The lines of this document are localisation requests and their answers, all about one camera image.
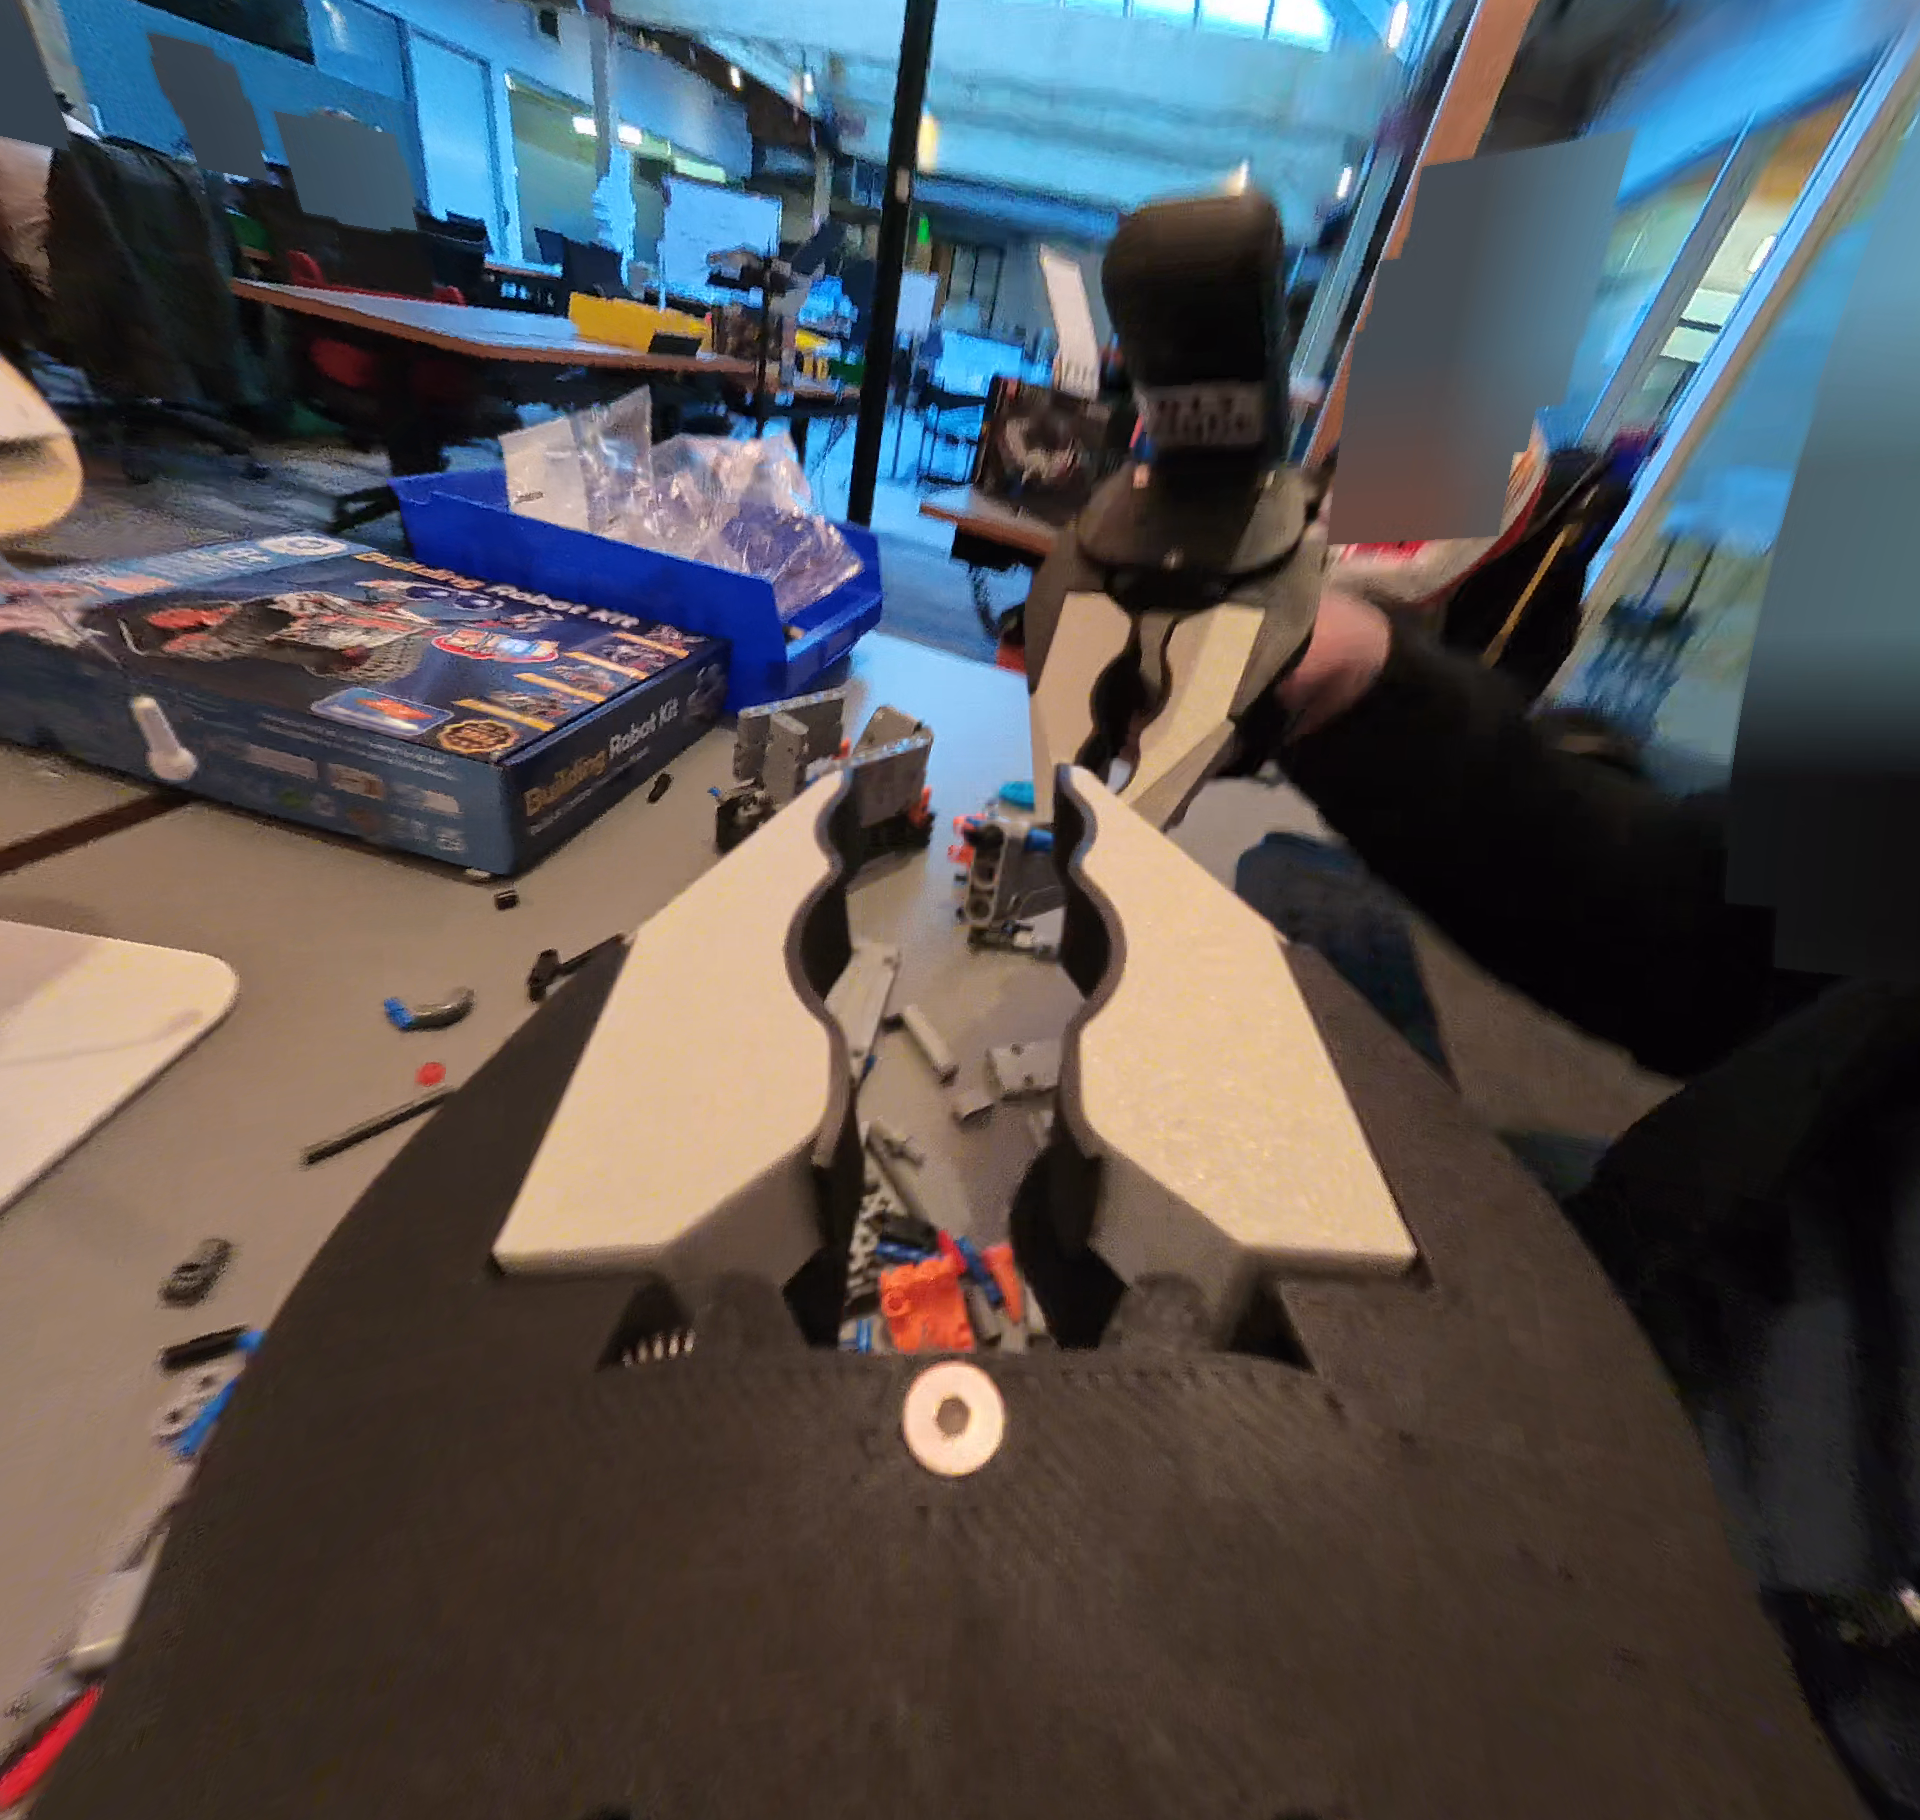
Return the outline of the black office chair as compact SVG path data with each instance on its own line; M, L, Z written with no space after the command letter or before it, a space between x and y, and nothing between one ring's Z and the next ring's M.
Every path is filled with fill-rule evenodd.
M151 450L213 446L260 479L243 421L261 381L207 176L137 143L68 135L48 180L44 353L84 379L81 426L133 484Z

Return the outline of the person's right hand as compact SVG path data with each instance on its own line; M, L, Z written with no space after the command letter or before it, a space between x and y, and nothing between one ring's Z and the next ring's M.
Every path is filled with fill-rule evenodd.
M1401 617L1360 595L1321 600L1308 647L1277 691L1287 777L1375 751L1385 719L1378 686L1407 638Z

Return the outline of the yellow plastic bin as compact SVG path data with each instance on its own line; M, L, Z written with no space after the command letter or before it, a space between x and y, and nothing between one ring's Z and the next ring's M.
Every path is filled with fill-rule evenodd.
M705 314L630 299L572 291L568 322L581 337L661 356L701 356L713 350Z

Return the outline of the grey building kit robot assembly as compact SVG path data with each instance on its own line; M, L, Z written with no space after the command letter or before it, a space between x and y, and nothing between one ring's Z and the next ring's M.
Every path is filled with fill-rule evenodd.
M849 780L855 867L929 847L932 729L878 704L859 736L847 736L847 702L849 691L832 689L739 708L731 780L714 791L716 854L739 847L826 779Z

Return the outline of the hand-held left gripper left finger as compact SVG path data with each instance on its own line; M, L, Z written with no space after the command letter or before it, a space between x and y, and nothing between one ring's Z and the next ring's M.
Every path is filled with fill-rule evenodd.
M812 780L635 934L494 1240L508 1275L766 1283L839 1331L862 1154L827 997L851 775Z

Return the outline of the black support column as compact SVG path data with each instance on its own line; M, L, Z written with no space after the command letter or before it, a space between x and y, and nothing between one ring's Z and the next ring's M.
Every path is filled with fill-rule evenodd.
M876 474L898 328L898 291L913 201L924 88L938 0L905 0L898 33L896 85L883 176L876 231L876 279L868 316L862 387L851 450L847 518L868 529L874 513Z

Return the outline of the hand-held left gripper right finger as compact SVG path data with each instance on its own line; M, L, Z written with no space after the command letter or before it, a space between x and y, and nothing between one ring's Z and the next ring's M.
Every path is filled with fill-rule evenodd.
M1059 1343L1173 1292L1229 1343L1285 1280L1376 1281L1418 1249L1279 934L1089 772L1052 782L1076 998L1021 1271Z

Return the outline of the bundle of clear plastic bags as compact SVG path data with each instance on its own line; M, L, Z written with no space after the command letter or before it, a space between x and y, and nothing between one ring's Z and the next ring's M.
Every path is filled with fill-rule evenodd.
M515 517L756 581L783 620L862 572L785 436L656 443L648 389L508 430L498 453Z

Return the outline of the blue plastic bin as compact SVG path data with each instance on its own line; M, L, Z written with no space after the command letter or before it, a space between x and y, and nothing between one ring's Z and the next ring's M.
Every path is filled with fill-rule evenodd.
M390 489L424 568L541 595L575 618L621 614L725 642L734 708L826 686L883 613L880 554L865 529L836 524L856 572L785 617L766 581L510 512L498 467L397 477Z

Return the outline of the wooden office table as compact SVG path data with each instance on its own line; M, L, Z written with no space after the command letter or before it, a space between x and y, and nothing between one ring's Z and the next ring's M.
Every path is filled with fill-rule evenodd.
M337 336L426 346L469 363L635 374L649 381L722 392L758 413L755 368L708 353L654 353L581 334L569 322L486 307L231 279L239 303L325 326Z

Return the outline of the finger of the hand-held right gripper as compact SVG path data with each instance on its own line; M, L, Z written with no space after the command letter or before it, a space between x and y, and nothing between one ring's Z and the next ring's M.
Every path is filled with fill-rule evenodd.
M1159 618L1110 597L1064 597L1029 692L1032 784L1050 793L1076 766L1140 793L1146 729L1159 712Z
M1145 620L1145 696L1129 708L1119 751L1119 800L1145 824L1160 832L1177 826L1228 766L1243 708L1272 679L1263 640L1265 610L1256 607Z

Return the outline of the blue robot kit box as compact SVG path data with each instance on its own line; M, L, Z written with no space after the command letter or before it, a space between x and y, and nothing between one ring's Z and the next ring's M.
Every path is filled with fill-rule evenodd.
M721 717L728 643L326 538L3 566L5 742L484 876Z

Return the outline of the person's right forearm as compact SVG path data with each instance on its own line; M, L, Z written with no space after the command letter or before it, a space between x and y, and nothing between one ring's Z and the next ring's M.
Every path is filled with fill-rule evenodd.
M1513 692L1410 630L1375 751L1287 777L1476 968L1684 1081L1792 1003L1771 921L1722 894L1722 810L1549 741Z

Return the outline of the orange and grey wing assembly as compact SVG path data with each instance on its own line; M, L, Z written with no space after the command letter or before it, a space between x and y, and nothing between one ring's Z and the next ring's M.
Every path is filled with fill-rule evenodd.
M957 816L952 830L956 921L970 951L1055 963L1064 886L1032 784L1006 782L977 812Z

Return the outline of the white booklet stand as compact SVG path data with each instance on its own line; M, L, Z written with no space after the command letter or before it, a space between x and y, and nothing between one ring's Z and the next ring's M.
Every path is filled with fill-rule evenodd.
M3 363L3 541L53 529L81 490L75 440ZM202 1041L236 994L234 968L207 955L3 921L1 1206Z

